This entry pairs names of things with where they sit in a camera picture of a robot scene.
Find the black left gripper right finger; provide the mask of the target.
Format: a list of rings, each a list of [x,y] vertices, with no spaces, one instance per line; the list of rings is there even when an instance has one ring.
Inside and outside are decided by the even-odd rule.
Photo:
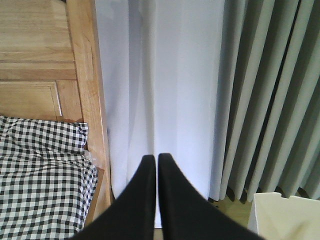
[[[158,201],[165,240],[259,240],[209,203],[169,153],[158,156]]]

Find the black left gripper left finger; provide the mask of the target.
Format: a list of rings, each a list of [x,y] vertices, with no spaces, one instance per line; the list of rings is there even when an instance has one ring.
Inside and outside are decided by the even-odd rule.
[[[152,240],[156,210],[156,162],[144,155],[120,196],[73,240]]]

